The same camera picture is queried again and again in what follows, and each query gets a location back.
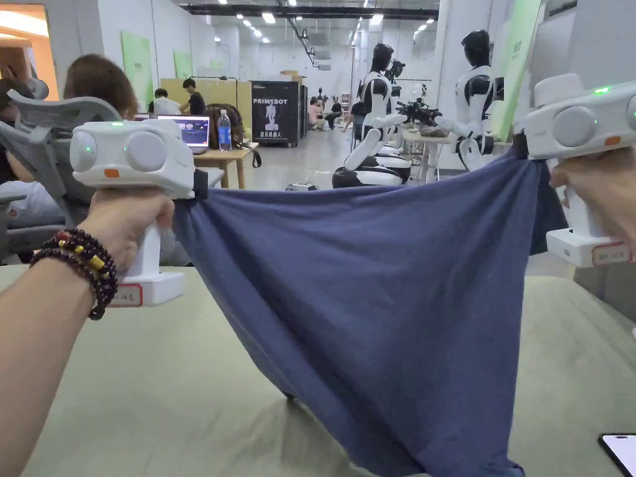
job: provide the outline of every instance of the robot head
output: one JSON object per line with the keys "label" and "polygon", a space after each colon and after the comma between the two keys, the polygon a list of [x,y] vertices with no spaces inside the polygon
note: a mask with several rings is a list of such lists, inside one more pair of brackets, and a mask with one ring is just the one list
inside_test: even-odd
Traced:
{"label": "robot head", "polygon": [[462,40],[466,59],[473,67],[490,64],[490,35],[486,30],[475,30]]}
{"label": "robot head", "polygon": [[391,63],[391,55],[393,54],[393,48],[384,43],[378,43],[373,49],[373,63],[371,64],[371,70],[386,71]]}

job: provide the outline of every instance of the mesh chair back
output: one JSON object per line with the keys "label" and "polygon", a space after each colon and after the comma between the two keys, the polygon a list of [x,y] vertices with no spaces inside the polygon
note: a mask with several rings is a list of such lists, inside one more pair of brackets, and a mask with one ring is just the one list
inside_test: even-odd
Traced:
{"label": "mesh chair back", "polygon": [[73,129],[89,121],[121,121],[121,116],[96,98],[45,102],[14,90],[8,95],[18,109],[18,120],[15,128],[0,123],[0,142],[46,188],[62,209],[66,225],[78,224],[88,212],[94,189],[73,178]]}

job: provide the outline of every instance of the poster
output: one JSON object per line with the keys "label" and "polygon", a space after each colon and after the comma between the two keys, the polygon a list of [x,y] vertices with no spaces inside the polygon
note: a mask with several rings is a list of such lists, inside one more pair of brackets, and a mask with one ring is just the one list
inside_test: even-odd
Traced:
{"label": "poster", "polygon": [[495,102],[491,119],[492,133],[502,141],[510,135],[540,7],[541,0],[516,0],[503,63],[504,100]]}
{"label": "poster", "polygon": [[174,72],[175,78],[179,78],[180,80],[194,76],[190,53],[174,50]]}
{"label": "poster", "polygon": [[128,76],[142,111],[154,99],[150,40],[129,31],[121,32],[123,70]]}
{"label": "poster", "polygon": [[252,138],[256,142],[297,144],[299,83],[252,82]]}

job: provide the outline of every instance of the white handheld device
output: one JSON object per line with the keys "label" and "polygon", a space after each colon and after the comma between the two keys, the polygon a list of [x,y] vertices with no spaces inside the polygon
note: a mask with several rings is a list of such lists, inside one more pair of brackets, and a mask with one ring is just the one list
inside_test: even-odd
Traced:
{"label": "white handheld device", "polygon": [[[584,90],[577,74],[535,87],[537,107],[525,120],[531,159],[565,159],[636,144],[636,81]],[[567,188],[572,228],[548,232],[548,250],[581,268],[634,260],[628,246],[594,222],[587,205]]]}
{"label": "white handheld device", "polygon": [[[86,123],[73,130],[73,177],[95,188],[157,187],[170,198],[193,198],[194,157],[174,121]],[[182,273],[160,273],[161,232],[146,229],[143,242],[112,306],[159,305],[183,294]]]}

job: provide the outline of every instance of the wooden table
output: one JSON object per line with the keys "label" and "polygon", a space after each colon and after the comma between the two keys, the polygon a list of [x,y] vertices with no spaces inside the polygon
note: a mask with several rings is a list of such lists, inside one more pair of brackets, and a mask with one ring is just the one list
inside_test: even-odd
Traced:
{"label": "wooden table", "polygon": [[[256,149],[258,147],[258,142],[250,142],[249,147],[252,149]],[[195,166],[197,167],[218,167],[221,169],[224,174],[221,179],[221,187],[224,189],[230,188],[230,180],[228,177],[228,166],[229,164],[236,161],[237,163],[237,174],[238,174],[238,185],[239,189],[245,188],[245,173],[243,171],[243,159],[245,156],[250,154],[251,149],[233,149],[229,153],[225,153],[218,149],[210,149],[203,154],[199,154],[195,156]]]}

